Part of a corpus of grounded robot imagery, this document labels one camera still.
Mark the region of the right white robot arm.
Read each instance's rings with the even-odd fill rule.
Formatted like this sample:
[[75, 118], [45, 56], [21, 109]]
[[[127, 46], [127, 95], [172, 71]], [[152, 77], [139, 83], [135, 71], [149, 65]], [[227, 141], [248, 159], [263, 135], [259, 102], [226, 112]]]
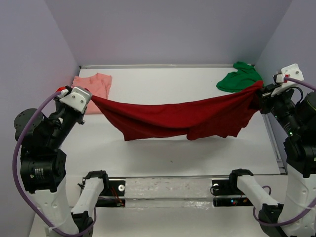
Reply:
[[234, 191], [241, 191], [253, 205], [253, 217], [269, 237], [314, 237], [316, 235], [316, 93], [294, 103], [296, 87], [273, 95], [273, 85], [260, 90], [261, 113], [271, 113], [287, 134], [284, 142], [287, 188], [279, 203], [246, 169], [230, 173]]

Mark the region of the red t shirt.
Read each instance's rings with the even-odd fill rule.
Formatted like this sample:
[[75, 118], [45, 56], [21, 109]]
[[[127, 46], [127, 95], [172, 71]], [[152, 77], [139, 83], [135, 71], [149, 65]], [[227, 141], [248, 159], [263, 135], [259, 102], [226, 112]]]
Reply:
[[259, 110], [257, 81], [240, 92], [193, 102], [138, 105], [93, 96], [93, 103], [125, 141], [185, 135], [193, 141], [210, 136], [237, 137]]

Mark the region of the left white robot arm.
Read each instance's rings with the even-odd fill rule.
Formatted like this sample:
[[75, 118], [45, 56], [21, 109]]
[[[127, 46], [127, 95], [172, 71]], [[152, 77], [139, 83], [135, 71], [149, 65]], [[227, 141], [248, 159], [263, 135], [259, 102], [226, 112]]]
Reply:
[[42, 107], [27, 109], [14, 120], [16, 147], [12, 171], [22, 199], [45, 223], [48, 237], [90, 237], [96, 222], [96, 204], [108, 189], [104, 170], [91, 171], [84, 179], [81, 195], [74, 207], [66, 194], [66, 154], [61, 145], [75, 124], [83, 124], [89, 93], [55, 92], [43, 105], [54, 101], [49, 116]]

